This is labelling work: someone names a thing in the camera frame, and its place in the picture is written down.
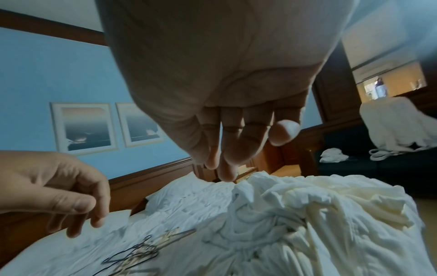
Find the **mirror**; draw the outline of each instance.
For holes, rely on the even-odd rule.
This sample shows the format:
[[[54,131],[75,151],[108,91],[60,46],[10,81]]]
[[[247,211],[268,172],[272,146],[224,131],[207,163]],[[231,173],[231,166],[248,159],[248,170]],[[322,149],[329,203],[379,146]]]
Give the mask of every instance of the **mirror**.
[[[362,102],[427,85],[396,0],[380,1],[351,22],[342,43]]]

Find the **wooden headboard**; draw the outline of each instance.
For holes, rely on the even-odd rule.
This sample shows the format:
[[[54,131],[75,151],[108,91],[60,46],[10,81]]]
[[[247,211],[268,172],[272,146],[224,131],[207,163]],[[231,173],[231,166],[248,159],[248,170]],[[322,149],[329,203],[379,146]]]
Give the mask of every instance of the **wooden headboard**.
[[[192,171],[195,171],[192,159],[185,158],[111,179],[110,211],[131,209],[133,215],[144,210],[146,196]],[[50,215],[40,213],[0,215],[0,268],[23,249],[48,235],[46,224],[49,218]]]

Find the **white bedding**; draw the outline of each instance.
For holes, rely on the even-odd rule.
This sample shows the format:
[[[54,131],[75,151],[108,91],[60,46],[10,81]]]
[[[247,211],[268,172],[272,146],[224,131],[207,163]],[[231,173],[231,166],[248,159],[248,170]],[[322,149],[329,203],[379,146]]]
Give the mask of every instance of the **white bedding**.
[[[212,184],[30,275],[91,276],[105,267],[104,259],[149,234],[195,226],[195,234],[138,267],[158,267],[162,276],[436,275],[421,236],[423,222],[401,187],[363,176],[265,173],[237,185]]]

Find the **white picture frame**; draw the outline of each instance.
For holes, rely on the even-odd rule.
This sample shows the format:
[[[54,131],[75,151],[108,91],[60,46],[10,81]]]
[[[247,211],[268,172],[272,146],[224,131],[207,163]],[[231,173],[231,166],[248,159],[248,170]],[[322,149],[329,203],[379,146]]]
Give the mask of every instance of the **white picture frame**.
[[[164,132],[133,103],[117,103],[118,118],[126,147],[164,142]]]
[[[109,104],[51,103],[59,152],[85,155],[118,149]]]

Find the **artwork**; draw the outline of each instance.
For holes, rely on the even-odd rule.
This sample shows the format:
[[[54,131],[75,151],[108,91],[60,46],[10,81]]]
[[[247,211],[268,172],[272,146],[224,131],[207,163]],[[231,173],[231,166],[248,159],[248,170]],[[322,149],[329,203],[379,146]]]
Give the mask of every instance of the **artwork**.
[[[140,146],[164,141],[164,132],[135,104],[117,103],[126,147]]]
[[[117,149],[109,104],[51,104],[59,152],[83,155]]]

